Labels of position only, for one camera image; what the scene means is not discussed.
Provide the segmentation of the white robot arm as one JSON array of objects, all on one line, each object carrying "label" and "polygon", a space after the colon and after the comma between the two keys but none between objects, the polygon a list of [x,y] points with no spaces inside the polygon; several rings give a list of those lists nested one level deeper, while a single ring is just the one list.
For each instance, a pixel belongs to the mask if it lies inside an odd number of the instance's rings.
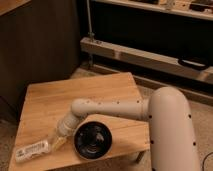
[{"label": "white robot arm", "polygon": [[147,119],[153,171],[201,171],[189,102],[178,89],[161,87],[143,101],[75,99],[57,124],[51,150],[60,148],[91,114]]}]

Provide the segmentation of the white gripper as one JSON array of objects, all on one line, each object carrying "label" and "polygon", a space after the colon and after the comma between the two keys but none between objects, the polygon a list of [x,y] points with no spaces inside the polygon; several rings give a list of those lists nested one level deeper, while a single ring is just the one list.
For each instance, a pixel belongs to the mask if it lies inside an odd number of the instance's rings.
[{"label": "white gripper", "polygon": [[78,126],[78,119],[74,116],[66,116],[62,118],[57,125],[57,133],[52,132],[48,135],[47,140],[49,144],[52,144],[52,149],[59,149],[66,141],[66,136],[71,136]]}]

